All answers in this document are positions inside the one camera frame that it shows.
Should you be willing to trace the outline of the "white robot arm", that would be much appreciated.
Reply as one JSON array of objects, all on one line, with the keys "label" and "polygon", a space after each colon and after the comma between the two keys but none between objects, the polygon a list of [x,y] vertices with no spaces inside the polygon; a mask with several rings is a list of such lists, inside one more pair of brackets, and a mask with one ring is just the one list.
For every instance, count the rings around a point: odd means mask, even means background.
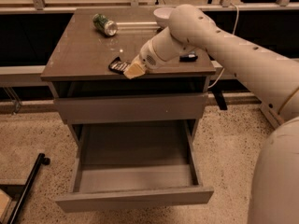
[{"label": "white robot arm", "polygon": [[223,31],[197,7],[180,5],[124,75],[140,77],[194,48],[236,75],[282,120],[255,165],[248,224],[299,224],[299,63]]}]

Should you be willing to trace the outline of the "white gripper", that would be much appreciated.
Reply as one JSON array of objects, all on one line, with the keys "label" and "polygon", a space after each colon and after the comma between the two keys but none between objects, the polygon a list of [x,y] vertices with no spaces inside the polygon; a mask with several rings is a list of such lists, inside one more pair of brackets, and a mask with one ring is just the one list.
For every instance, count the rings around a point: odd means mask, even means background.
[{"label": "white gripper", "polygon": [[124,75],[129,79],[141,77],[146,74],[146,67],[154,70],[160,68],[163,64],[164,62],[154,50],[153,42],[149,40],[141,48],[139,57],[133,58],[129,66],[124,70]]}]

